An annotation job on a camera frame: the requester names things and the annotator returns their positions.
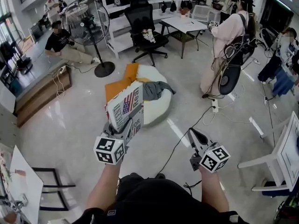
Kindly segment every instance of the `standing fan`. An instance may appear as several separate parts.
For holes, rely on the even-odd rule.
[[[97,77],[109,76],[115,69],[114,63],[102,61],[97,47],[97,43],[107,35],[109,25],[107,10],[96,0],[76,0],[65,10],[63,27],[75,38],[74,42],[84,46],[94,45],[100,59],[94,70]]]

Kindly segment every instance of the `american flag print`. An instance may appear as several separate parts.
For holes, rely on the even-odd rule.
[[[129,111],[132,111],[133,108],[133,102],[134,102],[134,96],[135,96],[135,91],[133,91],[131,94],[129,94],[123,103],[123,110],[122,114],[126,114]]]

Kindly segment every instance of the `orange cloth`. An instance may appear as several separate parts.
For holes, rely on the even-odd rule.
[[[129,78],[131,82],[136,80],[139,63],[128,64],[125,70],[124,78]]]
[[[106,102],[108,103],[111,99],[113,99],[116,95],[118,95],[121,91],[126,89],[129,85],[131,85],[131,80],[129,78],[123,78],[120,81],[113,82],[105,85],[106,91]]]

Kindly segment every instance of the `power strip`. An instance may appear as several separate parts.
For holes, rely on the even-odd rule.
[[[213,113],[218,113],[219,112],[219,106],[218,106],[218,100],[212,99],[212,106],[213,106]]]

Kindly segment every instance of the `long skirt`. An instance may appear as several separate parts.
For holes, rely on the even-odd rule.
[[[220,70],[227,63],[224,58],[216,58],[215,62],[206,67],[205,73],[201,78],[200,88],[204,94],[219,96],[219,77]]]

